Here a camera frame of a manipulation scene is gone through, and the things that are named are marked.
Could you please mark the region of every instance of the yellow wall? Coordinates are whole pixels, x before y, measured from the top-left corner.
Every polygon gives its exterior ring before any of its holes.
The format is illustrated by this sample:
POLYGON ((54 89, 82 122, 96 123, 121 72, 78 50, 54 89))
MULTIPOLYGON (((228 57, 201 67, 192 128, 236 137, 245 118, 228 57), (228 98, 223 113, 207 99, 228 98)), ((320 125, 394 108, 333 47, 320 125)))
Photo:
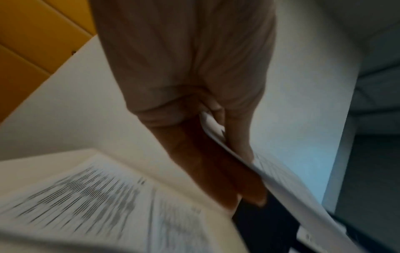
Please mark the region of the yellow wall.
POLYGON ((87 0, 0 0, 0 122, 95 33, 87 0))

